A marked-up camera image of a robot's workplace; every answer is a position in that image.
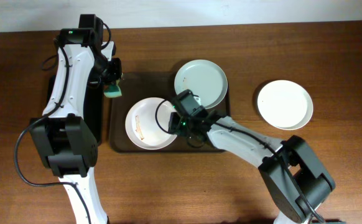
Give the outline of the green yellow sponge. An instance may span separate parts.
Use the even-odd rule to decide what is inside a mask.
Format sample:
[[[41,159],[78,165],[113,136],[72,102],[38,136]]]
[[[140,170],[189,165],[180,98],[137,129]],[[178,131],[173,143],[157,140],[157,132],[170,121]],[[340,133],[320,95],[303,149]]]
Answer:
[[[122,96],[119,82],[120,80],[116,80],[114,83],[106,85],[103,91],[104,96],[107,98],[117,98]]]

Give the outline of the pale blue plate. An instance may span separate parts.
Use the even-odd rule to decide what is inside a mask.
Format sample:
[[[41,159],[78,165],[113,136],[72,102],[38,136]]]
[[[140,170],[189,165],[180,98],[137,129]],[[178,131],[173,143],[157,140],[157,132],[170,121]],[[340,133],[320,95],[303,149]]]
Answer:
[[[217,64],[209,60],[192,60],[178,70],[174,88],[177,95],[184,90],[191,90],[200,98],[201,105],[210,109],[225,98],[228,80]]]

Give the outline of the white plate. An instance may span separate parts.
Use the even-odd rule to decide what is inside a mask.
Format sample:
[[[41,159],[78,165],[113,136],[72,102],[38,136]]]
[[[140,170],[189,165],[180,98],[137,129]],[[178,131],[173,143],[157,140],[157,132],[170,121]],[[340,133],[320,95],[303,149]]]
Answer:
[[[158,105],[164,99],[158,97],[145,98],[131,107],[126,115],[125,129],[129,139],[138,147],[146,150],[159,150],[175,141],[175,134],[167,134],[157,125],[168,130],[171,112],[175,109],[168,101]]]
[[[308,91],[289,80],[275,80],[264,85],[256,104],[261,117],[278,129],[300,129],[313,116],[313,101]]]

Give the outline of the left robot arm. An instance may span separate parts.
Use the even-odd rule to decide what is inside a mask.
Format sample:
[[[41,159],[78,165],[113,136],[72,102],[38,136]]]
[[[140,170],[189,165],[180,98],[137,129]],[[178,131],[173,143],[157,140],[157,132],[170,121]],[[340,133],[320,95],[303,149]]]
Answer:
[[[108,223],[95,183],[101,142],[103,97],[121,96],[121,61],[116,45],[104,41],[108,26],[94,14],[82,14],[74,29],[55,39],[57,73],[41,118],[30,133],[43,166],[64,186],[77,223]]]

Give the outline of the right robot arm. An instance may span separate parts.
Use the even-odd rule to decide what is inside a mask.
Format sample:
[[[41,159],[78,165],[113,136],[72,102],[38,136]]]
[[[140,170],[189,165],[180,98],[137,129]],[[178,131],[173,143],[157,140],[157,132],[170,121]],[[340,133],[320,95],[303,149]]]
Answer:
[[[228,151],[256,167],[280,214],[276,223],[319,223],[317,208],[335,189],[335,181],[306,141],[296,135],[271,138],[238,124],[230,116],[207,111],[191,90],[171,101],[168,132]]]

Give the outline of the black plastic tray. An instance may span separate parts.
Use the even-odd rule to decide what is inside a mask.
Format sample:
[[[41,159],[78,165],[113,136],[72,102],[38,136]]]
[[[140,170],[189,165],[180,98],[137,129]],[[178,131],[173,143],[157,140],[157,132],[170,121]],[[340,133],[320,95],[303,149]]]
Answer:
[[[91,88],[84,78],[53,75],[49,79],[47,106],[42,122],[51,147],[96,148],[101,141],[103,87]]]

